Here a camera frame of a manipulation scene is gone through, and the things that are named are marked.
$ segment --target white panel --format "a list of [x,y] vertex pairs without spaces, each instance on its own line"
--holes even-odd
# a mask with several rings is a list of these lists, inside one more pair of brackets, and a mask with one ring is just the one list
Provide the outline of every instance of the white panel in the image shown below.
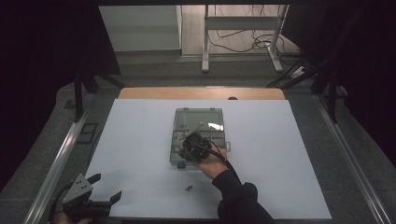
[[180,49],[175,6],[99,9],[115,51]]
[[169,162],[177,108],[222,108],[229,160],[276,219],[331,218],[288,101],[116,100],[87,176],[92,199],[122,190],[113,217],[217,218],[219,191]]

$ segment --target wooden board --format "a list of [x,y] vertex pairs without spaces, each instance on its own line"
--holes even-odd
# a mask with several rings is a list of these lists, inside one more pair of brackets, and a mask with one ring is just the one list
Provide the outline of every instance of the wooden board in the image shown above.
[[285,100],[282,90],[265,88],[124,88],[119,99],[179,99],[179,100]]

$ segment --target person's arm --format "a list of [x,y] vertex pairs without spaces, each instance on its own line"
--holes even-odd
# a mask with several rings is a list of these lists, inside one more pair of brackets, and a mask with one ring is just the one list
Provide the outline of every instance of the person's arm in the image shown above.
[[[227,158],[227,150],[221,148]],[[222,201],[218,214],[222,223],[275,223],[268,212],[257,202],[257,189],[251,183],[242,185],[227,166],[210,154],[206,160],[195,164],[212,184],[221,191]]]

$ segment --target gray floor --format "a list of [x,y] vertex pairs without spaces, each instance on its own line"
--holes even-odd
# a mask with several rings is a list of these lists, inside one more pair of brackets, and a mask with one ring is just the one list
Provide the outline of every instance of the gray floor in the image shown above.
[[[268,57],[214,57],[210,72],[201,73],[200,59],[176,55],[118,55],[122,77],[128,86],[244,86],[265,87],[278,77]],[[94,96],[86,124],[96,124],[94,137],[86,134],[62,173],[61,185],[85,173],[96,139],[120,89],[97,78],[101,89]],[[331,136],[309,91],[309,79],[285,91],[316,172],[332,220],[279,220],[278,223],[376,223],[361,191]],[[0,223],[22,223],[56,154],[73,122],[74,110],[65,108],[74,100],[73,85],[59,90],[57,105],[37,138],[29,155],[0,194]],[[396,220],[396,171],[373,139],[349,114],[342,100],[337,102],[337,118],[346,140],[359,159],[364,172],[385,205],[390,218]],[[44,213],[41,223],[46,223]]]

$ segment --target black curtain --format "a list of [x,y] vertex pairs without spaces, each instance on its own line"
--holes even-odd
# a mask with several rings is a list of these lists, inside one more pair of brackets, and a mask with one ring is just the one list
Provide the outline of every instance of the black curtain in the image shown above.
[[0,8],[2,189],[76,70],[93,76],[119,75],[120,69],[98,7],[2,1]]

